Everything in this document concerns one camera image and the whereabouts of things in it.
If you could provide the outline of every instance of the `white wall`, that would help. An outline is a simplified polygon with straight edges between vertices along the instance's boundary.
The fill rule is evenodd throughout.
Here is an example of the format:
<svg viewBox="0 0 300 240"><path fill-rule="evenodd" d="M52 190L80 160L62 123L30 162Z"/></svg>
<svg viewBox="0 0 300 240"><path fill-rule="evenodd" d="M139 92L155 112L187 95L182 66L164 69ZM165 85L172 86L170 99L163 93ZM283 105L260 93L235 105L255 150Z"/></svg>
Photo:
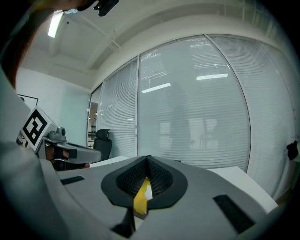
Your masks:
<svg viewBox="0 0 300 240"><path fill-rule="evenodd" d="M86 146L90 90L46 74L20 68L18 94L38 98L37 105L66 129L67 140Z"/></svg>
<svg viewBox="0 0 300 240"><path fill-rule="evenodd" d="M218 15L192 15L155 25L134 36L119 52L113 53L98 69L93 90L112 72L137 55L160 44L200 34L232 34L255 38L275 47L278 45L253 25Z"/></svg>

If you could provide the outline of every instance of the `desk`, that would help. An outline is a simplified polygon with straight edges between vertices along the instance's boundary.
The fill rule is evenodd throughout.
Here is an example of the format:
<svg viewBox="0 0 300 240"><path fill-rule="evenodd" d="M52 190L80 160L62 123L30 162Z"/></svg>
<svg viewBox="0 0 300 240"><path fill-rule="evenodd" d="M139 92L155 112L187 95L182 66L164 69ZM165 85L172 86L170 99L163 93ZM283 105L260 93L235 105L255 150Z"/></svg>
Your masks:
<svg viewBox="0 0 300 240"><path fill-rule="evenodd" d="M118 156L102 162L93 163L90 165L90 167L103 166L126 159L128 158L124 156ZM261 205L266 213L269 213L278 206L277 203L239 167L212 168L208 170L218 174L234 186L247 193Z"/></svg>

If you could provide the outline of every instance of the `black rubber strip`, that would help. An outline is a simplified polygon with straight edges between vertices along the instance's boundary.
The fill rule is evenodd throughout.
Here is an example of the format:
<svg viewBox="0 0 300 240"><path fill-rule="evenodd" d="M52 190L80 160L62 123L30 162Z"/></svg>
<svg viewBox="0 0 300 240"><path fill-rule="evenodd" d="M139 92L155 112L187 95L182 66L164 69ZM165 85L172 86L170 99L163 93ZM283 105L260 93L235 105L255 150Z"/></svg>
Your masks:
<svg viewBox="0 0 300 240"><path fill-rule="evenodd" d="M67 184L78 182L81 180L84 180L84 178L82 176L76 176L76 177L72 177L72 178L61 179L60 181L61 181L62 185L67 185Z"/></svg>
<svg viewBox="0 0 300 240"><path fill-rule="evenodd" d="M213 199L238 234L254 225L254 222L229 198L229 196L219 195Z"/></svg>

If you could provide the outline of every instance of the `whiteboard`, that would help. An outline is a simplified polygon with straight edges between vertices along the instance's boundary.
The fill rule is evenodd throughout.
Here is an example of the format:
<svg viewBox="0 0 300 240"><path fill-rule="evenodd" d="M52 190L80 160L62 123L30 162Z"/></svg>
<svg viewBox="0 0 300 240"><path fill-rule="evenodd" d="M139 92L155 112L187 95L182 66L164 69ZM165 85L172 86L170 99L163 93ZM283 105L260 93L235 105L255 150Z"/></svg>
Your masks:
<svg viewBox="0 0 300 240"><path fill-rule="evenodd" d="M30 110L32 110L38 104L38 98L36 97L29 97L21 94L18 95L24 99L24 103L30 108Z"/></svg>

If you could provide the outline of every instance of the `white ceiling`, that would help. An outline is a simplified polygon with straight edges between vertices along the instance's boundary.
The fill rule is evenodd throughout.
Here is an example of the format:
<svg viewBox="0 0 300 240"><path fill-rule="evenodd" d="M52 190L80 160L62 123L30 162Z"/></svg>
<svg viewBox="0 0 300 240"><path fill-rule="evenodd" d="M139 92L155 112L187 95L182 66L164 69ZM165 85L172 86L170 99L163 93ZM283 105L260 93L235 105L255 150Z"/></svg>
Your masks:
<svg viewBox="0 0 300 240"><path fill-rule="evenodd" d="M245 5L243 2L120 0L104 17L99 17L92 5L83 12L64 14L56 38L48 36L51 20L45 22L34 37L22 67L91 89L95 72L107 57L130 38L156 24L187 15L225 15L226 8L227 15L241 19L244 11L245 21L267 29L269 21L264 22L263 17L259 22L253 21L253 1Z"/></svg>

